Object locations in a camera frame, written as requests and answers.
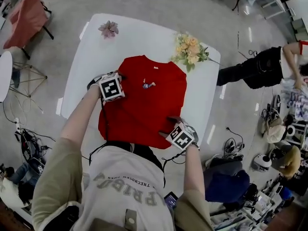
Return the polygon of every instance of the smartphone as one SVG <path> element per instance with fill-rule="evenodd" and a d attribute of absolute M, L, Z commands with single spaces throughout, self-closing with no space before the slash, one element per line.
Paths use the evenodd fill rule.
<path fill-rule="evenodd" d="M 167 204 L 167 206 L 170 209 L 174 209 L 175 208 L 175 204 L 177 202 L 177 199 L 178 199 L 178 197 L 173 192 L 168 193 L 164 197 L 165 203 Z"/>

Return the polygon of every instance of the chair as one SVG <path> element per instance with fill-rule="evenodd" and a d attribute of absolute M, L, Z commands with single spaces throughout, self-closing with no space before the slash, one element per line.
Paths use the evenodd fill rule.
<path fill-rule="evenodd" d="M 51 11 L 40 0 L 22 0 L 10 16 L 13 33 L 5 42 L 3 48 L 8 49 L 16 46 L 30 59 L 30 56 L 23 47 L 37 32 L 44 28 L 51 39 L 53 39 L 53 35 L 44 26 L 48 21 L 45 11 L 51 14 Z"/>

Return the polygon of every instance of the power strip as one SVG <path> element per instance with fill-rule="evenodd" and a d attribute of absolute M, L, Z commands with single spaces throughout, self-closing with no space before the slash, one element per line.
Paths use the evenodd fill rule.
<path fill-rule="evenodd" d="M 19 118 L 15 118 L 15 122 L 16 122 L 16 131 L 19 131 L 20 130 L 20 121 L 19 121 Z"/>

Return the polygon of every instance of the concrete floor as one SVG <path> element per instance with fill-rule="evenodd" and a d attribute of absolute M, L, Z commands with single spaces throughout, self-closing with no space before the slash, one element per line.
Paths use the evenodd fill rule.
<path fill-rule="evenodd" d="M 31 102 L 12 92 L 9 92 L 4 102 L 7 116 L 21 119 L 26 128 L 37 133 L 57 138 L 65 123 L 65 119 L 56 114 L 57 102 L 63 97 L 66 80 L 75 56 L 79 35 L 87 21 L 95 13 L 111 13 L 137 18 L 154 24 L 165 26 L 176 31 L 188 31 L 200 41 L 214 47 L 221 53 L 221 64 L 231 66 L 243 62 L 242 52 L 250 57 L 248 50 L 261 51 L 269 47 L 283 46 L 292 41 L 293 35 L 288 30 L 290 21 L 287 15 L 276 17 L 275 21 L 265 20 L 267 12 L 260 8 L 260 1 L 254 6 L 245 0 L 240 1 L 239 9 L 232 11 L 236 0 L 43 0 L 53 11 L 49 30 L 55 39 L 51 40 L 45 32 L 41 32 L 27 46 L 31 54 L 29 63 L 48 75 L 48 81 L 33 95 Z M 11 25 L 7 21 L 0 31 L 0 49 L 10 36 Z M 25 61 L 19 49 L 10 49 L 14 59 Z M 244 138 L 245 148 L 244 168 L 251 177 L 251 182 L 260 187 L 277 175 L 274 169 L 267 173 L 253 172 L 250 168 L 252 158 L 267 150 L 267 144 L 262 140 L 257 130 L 260 113 L 267 103 L 271 102 L 273 93 L 278 88 L 249 89 L 243 81 L 227 84 L 225 88 L 216 87 L 210 119 L 201 146 L 201 156 L 205 160 L 215 153 L 221 153 L 224 142 L 234 137 L 225 128 L 239 133 Z M 15 139 L 15 125 L 9 123 L 0 110 L 0 163 L 6 166 L 18 167 L 22 162 L 20 145 Z M 47 138 L 43 142 L 52 147 L 53 142 Z M 89 126 L 83 143 L 84 156 L 103 142 L 95 126 Z M 169 158 L 176 152 L 173 150 L 155 150 L 159 159 Z M 84 171 L 88 162 L 83 159 Z M 183 185 L 184 165 L 169 162 L 166 166 L 166 194 L 173 191 L 180 195 Z"/>

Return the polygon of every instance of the box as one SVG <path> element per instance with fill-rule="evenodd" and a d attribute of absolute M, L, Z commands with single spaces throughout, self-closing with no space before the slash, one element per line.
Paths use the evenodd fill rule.
<path fill-rule="evenodd" d="M 194 136 L 189 128 L 180 122 L 176 124 L 174 130 L 166 137 L 166 140 L 179 149 L 185 150 L 193 142 Z"/>
<path fill-rule="evenodd" d="M 98 83 L 106 102 L 125 97 L 119 73 L 104 75 Z"/>

